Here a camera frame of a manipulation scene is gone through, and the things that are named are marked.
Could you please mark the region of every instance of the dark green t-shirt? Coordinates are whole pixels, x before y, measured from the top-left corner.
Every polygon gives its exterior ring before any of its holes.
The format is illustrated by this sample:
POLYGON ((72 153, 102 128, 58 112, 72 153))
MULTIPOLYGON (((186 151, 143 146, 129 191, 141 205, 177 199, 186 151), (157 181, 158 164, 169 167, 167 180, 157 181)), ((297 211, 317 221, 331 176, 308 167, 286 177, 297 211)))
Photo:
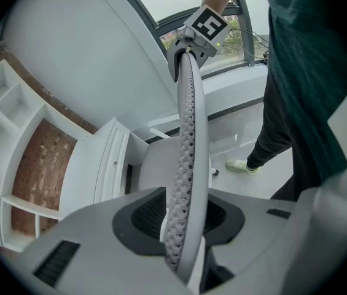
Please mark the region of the dark green t-shirt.
POLYGON ((268 1, 269 73, 325 180, 347 167, 327 124, 347 96, 347 46, 324 0, 268 1))

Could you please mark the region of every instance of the person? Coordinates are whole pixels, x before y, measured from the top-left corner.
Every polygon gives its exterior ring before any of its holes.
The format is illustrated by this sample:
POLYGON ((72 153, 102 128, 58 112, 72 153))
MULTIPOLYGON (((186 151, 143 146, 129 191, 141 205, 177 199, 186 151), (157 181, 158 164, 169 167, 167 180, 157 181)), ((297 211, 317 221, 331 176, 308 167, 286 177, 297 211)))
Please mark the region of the person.
MULTIPOLYGON (((203 0, 220 14, 229 0, 203 0)), ((347 42, 327 0, 268 0, 270 51, 263 126, 247 160, 227 168, 256 174, 292 148, 293 175, 271 198, 296 201, 346 169, 327 120, 347 95, 347 42)))

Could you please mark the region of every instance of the gray window frame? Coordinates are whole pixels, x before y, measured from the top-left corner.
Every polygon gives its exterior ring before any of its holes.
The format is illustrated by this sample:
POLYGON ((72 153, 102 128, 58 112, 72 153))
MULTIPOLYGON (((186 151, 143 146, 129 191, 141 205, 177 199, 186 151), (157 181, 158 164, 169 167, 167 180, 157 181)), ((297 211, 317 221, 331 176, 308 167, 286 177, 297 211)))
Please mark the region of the gray window frame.
MULTIPOLYGON (((188 19, 198 8, 194 7, 188 10, 178 12, 176 14, 170 15, 169 17, 163 18, 162 20, 156 22, 149 11, 146 9, 141 0, 127 0, 134 10, 141 17, 145 23, 147 29, 150 31, 157 45, 161 49, 162 53, 166 58, 166 49, 162 44, 160 36, 169 33, 176 28, 183 26, 183 23, 188 19)), ((246 0, 233 0, 234 3, 228 4, 228 6, 223 11, 223 16, 236 15, 239 21, 240 28, 244 30, 252 31, 251 19, 249 16, 248 7, 246 0)), ((241 34, 241 40, 243 47, 248 51, 244 52, 244 61, 236 65, 232 65, 226 68, 218 69, 210 73, 206 73, 202 76, 202 79, 207 79, 208 77, 216 76, 220 73, 224 73, 242 66, 254 66, 257 62, 262 60, 255 61, 255 48, 254 48, 254 38, 252 34, 241 34)))

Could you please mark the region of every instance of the sneaker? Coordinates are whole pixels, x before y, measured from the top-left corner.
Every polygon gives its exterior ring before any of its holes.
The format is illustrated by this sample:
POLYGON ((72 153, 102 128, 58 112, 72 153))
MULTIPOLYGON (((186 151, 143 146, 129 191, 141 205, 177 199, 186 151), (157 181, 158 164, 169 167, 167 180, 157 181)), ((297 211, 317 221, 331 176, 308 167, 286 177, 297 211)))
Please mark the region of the sneaker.
POLYGON ((247 173, 250 175, 254 175, 259 171, 259 167, 250 170, 247 167, 246 160, 227 160, 225 166, 230 170, 237 171, 238 173, 247 173))

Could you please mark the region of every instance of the gray tile floor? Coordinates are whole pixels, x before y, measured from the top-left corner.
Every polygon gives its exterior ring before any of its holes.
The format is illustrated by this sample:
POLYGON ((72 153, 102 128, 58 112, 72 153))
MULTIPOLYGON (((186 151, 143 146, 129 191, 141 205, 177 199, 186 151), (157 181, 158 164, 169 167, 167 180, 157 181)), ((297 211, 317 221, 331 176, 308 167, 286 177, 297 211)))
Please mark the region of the gray tile floor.
POLYGON ((292 176, 292 150, 266 163, 258 174, 235 173, 225 167, 227 159, 243 159, 254 148, 262 128, 263 103, 209 121, 211 164, 220 171, 212 178, 215 189, 269 199, 292 176))

